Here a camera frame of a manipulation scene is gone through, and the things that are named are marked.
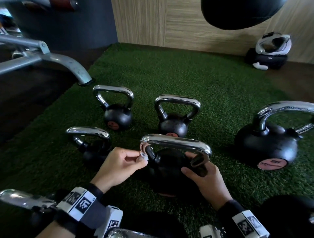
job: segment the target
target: black punching bag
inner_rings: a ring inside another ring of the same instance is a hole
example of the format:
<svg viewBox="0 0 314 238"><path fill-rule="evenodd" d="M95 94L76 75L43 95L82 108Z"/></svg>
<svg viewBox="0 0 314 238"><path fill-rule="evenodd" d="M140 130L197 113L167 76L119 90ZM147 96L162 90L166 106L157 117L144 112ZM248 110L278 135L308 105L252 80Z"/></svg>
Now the black punching bag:
<svg viewBox="0 0 314 238"><path fill-rule="evenodd" d="M260 24L278 12L287 0L201 0L206 21L223 30Z"/></svg>

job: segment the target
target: green turf mat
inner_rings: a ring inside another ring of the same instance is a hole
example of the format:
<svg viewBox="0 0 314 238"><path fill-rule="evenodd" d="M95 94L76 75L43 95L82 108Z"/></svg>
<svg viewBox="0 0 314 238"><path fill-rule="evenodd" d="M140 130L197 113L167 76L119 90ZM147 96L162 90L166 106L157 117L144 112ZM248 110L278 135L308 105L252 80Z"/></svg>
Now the green turf mat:
<svg viewBox="0 0 314 238"><path fill-rule="evenodd" d="M252 120L256 110L288 99L272 86L263 71L242 61L240 57L202 52L112 45L89 72L97 84L125 86L135 95L131 128L119 133L108 130L113 146L139 149L140 138L156 132L158 118L154 100L160 94L194 97L202 106L189 126L187 138L211 146L212 162L219 167L232 196L246 208L254 209L276 194L313 194L313 132L304 134L300 141L296 163L281 171L253 169L226 153L225 148L233 143L234 135ZM113 93L104 93L104 98L109 103L125 100L123 95ZM189 110L171 104L164 104L164 108L168 112ZM305 124L308 119L308 115L300 113L281 113L270 121L291 127ZM81 154L64 134L71 126L107 129L92 86L74 85L2 149L0 190L14 188L46 195L61 187L72 189L91 180L94 173L84 168ZM199 237L199 227L215 219L215 211L208 204L161 197L135 178L111 189L107 200L123 210L124 219L140 211L174 214L184 223L190 237ZM0 214L4 237L12 231L14 236L28 236L24 212L0 204Z"/></svg>

